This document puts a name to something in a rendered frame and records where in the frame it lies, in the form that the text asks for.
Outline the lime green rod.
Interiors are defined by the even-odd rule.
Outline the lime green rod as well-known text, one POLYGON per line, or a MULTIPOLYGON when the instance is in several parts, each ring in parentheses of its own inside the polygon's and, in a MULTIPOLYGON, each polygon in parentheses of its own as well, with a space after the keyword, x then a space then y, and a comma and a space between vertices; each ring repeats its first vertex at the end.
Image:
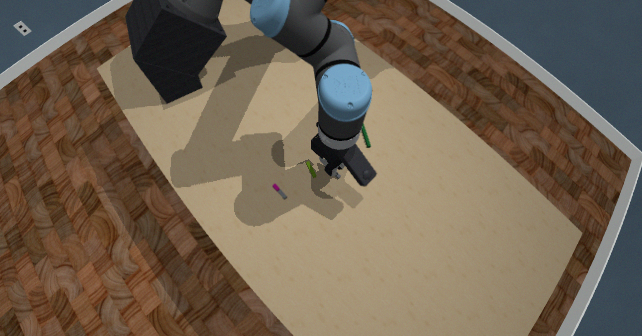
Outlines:
POLYGON ((311 166, 311 164, 310 164, 310 162, 309 162, 309 161, 308 161, 308 162, 306 162, 306 165, 307 165, 307 167, 308 167, 309 171, 311 172, 311 174, 312 174, 313 178, 317 177, 317 175, 316 175, 316 173, 314 172, 314 170, 313 170, 313 168, 312 168, 312 166, 311 166))

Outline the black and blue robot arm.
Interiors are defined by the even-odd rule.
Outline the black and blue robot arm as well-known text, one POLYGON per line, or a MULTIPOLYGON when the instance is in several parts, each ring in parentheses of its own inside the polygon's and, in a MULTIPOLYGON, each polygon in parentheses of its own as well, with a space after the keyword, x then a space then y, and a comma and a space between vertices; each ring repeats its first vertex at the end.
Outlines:
MULTIPOLYGON (((216 21, 223 2, 168 1, 205 24, 216 21)), ((319 137, 358 184, 367 186, 377 173, 355 143, 371 104, 372 85, 360 68, 349 28, 321 12, 327 0, 245 1, 251 4, 250 19, 257 29, 313 67, 319 98, 319 137)))

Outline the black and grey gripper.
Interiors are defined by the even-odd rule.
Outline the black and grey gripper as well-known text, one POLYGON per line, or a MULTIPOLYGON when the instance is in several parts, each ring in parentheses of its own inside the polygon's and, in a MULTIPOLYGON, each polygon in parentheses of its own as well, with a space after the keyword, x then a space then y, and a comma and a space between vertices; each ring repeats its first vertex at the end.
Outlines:
POLYGON ((319 156, 319 160, 325 166, 325 172, 329 176, 336 176, 336 170, 342 170, 345 165, 333 149, 326 146, 318 135, 319 134, 317 133, 316 136, 311 139, 311 149, 319 156))

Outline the dark green rod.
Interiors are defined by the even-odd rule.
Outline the dark green rod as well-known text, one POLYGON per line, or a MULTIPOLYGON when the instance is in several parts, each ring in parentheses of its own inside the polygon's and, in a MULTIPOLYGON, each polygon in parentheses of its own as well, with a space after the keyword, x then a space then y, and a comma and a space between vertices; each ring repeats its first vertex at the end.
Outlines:
POLYGON ((362 126, 362 133, 363 133, 367 148, 371 147, 371 144, 370 144, 370 141, 369 141, 369 138, 368 138, 364 123, 363 123, 363 126, 362 126))

